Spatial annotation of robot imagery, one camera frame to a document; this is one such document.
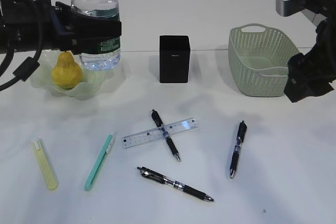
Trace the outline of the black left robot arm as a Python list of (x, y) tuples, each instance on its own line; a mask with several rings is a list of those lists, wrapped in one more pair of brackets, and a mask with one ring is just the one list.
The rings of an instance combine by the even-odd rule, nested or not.
[(1, 52), (52, 49), (80, 54), (99, 42), (121, 36), (120, 21), (90, 17), (62, 2), (1, 0)]

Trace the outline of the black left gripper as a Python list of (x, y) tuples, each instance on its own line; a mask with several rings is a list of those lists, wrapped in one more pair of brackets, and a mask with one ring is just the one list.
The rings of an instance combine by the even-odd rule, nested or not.
[(51, 0), (32, 0), (38, 13), (31, 25), (31, 50), (71, 51), (73, 54), (101, 54), (100, 44), (121, 36), (119, 18), (92, 17), (75, 11), (71, 6)]

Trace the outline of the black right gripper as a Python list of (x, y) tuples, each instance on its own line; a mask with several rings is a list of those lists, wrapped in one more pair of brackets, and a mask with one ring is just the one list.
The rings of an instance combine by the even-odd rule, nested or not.
[(284, 94), (292, 102), (320, 97), (334, 90), (335, 20), (325, 19), (316, 28), (316, 44), (306, 53), (292, 56)]

